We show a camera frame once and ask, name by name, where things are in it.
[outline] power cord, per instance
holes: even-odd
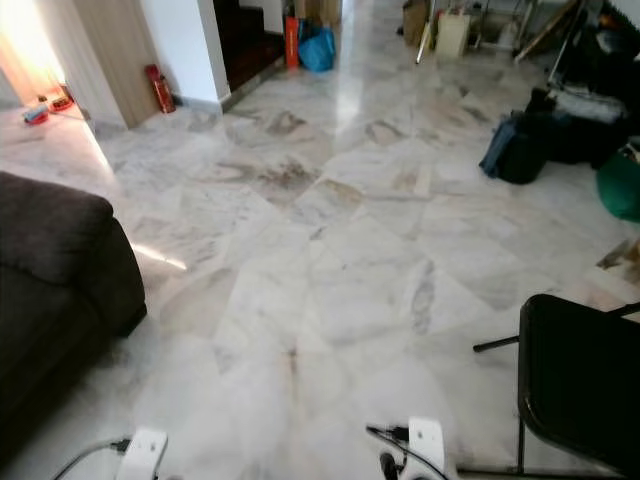
[[[60,469],[60,471],[57,474],[51,477],[51,480],[60,480],[67,473],[69,473],[69,471],[73,467],[75,467],[78,463],[80,463],[82,460],[87,458],[92,453],[96,453],[101,450],[111,449],[111,450],[115,450],[116,452],[122,455],[124,454],[124,452],[127,451],[127,448],[129,447],[130,443],[131,443],[131,437],[122,437],[117,440],[108,440],[105,442],[100,442],[100,443],[91,445],[85,448],[84,450],[82,450],[75,457],[73,457],[64,467],[62,467],[62,469]]]
[[[450,480],[449,477],[447,477],[444,474],[444,472],[441,472],[438,469],[438,467],[436,467],[433,463],[431,463],[429,460],[424,458],[422,455],[405,447],[400,441],[394,438],[397,435],[397,437],[399,437],[401,440],[408,442],[409,429],[407,427],[394,427],[390,429],[385,429],[385,428],[374,427],[372,425],[367,425],[367,432],[373,435],[374,437],[379,438],[383,442],[387,442],[388,444],[393,445],[405,455],[409,455],[410,457],[415,458],[419,462],[424,463],[427,467],[429,467],[432,471],[434,471],[442,480]]]

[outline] sofa armrest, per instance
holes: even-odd
[[[112,216],[102,197],[0,172],[0,263],[65,285]]]
[[[109,330],[128,334],[146,314],[144,287],[131,245],[115,218],[73,278]]]

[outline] dark gray sofa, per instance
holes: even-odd
[[[0,172],[0,436],[145,314],[107,200]]]

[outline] green bag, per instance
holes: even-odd
[[[600,200],[609,212],[640,223],[640,164],[616,153],[596,175]]]

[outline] white container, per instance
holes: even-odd
[[[469,38],[470,15],[440,15],[436,55],[439,57],[459,58],[467,48]]]

